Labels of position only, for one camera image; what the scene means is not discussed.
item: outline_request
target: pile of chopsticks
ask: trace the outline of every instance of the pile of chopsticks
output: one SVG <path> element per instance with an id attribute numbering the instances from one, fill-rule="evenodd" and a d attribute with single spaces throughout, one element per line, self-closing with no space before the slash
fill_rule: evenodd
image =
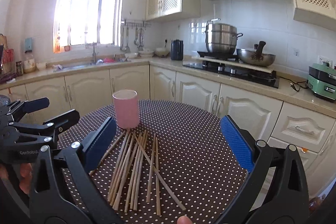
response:
<path id="1" fill-rule="evenodd" d="M 122 139 L 125 132 L 123 132 L 117 140 L 112 144 L 112 146 L 108 149 L 108 151 L 103 156 L 100 164 L 103 160 L 109 155 L 112 149 L 116 146 L 116 144 Z M 160 205 L 160 185 L 159 181 L 168 191 L 170 196 L 174 199 L 176 204 L 182 209 L 186 210 L 184 205 L 178 200 L 169 186 L 166 184 L 164 179 L 159 174 L 159 145 L 158 138 L 156 134 L 153 137 L 152 143 L 152 155 L 149 158 L 145 152 L 147 145 L 148 133 L 146 130 L 143 133 L 140 133 L 137 137 L 135 133 L 130 133 L 128 130 L 124 136 L 123 143 L 121 145 L 119 155 L 117 161 L 115 163 L 115 168 L 112 174 L 112 179 L 110 183 L 110 189 L 108 193 L 108 202 L 112 206 L 114 210 L 119 209 L 120 200 L 122 196 L 122 192 L 128 178 L 128 174 L 130 174 L 130 181 L 128 185 L 128 191 L 126 196 L 125 208 L 124 212 L 126 213 L 128 209 L 137 210 L 138 207 L 138 195 L 139 195 L 139 185 L 140 185 L 140 177 L 142 173 L 142 163 L 143 157 L 146 158 L 148 163 L 150 164 L 150 173 L 148 178 L 147 185 L 147 196 L 146 202 L 149 203 L 151 200 L 151 187 L 152 187 L 152 176 L 153 172 L 156 174 L 156 213 L 158 216 L 161 216 L 161 205 Z"/>

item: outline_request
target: utensil rack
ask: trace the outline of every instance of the utensil rack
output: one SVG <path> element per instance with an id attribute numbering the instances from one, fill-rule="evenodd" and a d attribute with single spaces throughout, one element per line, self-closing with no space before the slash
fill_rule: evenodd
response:
<path id="1" fill-rule="evenodd" d="M 133 27 L 142 27 L 145 30 L 147 29 L 147 27 L 150 27 L 152 25 L 152 23 L 150 23 L 149 21 L 145 21 L 145 20 L 121 20 L 121 25 L 124 26 L 130 26 L 131 29 L 133 29 Z"/>

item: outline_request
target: window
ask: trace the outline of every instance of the window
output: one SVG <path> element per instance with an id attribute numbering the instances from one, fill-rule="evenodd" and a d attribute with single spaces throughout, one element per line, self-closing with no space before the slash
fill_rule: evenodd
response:
<path id="1" fill-rule="evenodd" d="M 58 0 L 55 35 L 59 45 L 118 45 L 120 3 L 121 0 Z"/>

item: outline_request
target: pink cup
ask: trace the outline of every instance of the pink cup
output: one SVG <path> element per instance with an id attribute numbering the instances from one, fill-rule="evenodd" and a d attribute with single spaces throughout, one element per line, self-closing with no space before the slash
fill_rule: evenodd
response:
<path id="1" fill-rule="evenodd" d="M 135 128 L 139 125 L 138 94 L 135 90 L 119 90 L 113 93 L 113 102 L 120 128 Z"/>

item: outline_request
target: polka dot tablecloth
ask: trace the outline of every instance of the polka dot tablecloth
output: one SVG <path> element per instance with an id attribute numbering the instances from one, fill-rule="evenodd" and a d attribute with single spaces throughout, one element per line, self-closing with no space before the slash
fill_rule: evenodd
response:
<path id="1" fill-rule="evenodd" d="M 213 223 L 225 210 L 241 187 L 245 169 L 239 166 L 226 143 L 219 126 L 219 118 L 197 107 L 170 101 L 139 101 L 140 125 L 133 130 L 149 132 L 146 152 L 151 155 L 154 133 L 159 140 L 160 174 L 178 199 L 187 208 L 182 211 L 160 183 L 162 216 L 156 215 L 155 174 L 152 180 L 151 201 L 146 203 L 149 164 L 144 158 L 138 198 L 138 211 L 124 212 L 128 189 L 125 183 L 118 214 L 127 224 L 176 223 L 187 215 L 193 223 Z M 60 148 L 82 140 L 90 131 L 97 130 L 105 119 L 115 118 L 113 105 L 85 115 L 79 123 L 65 132 L 59 140 Z M 117 129 L 116 137 L 121 134 Z M 92 179 L 107 199 L 110 180 L 122 142 L 98 168 Z M 75 202 L 85 208 L 64 171 Z"/>

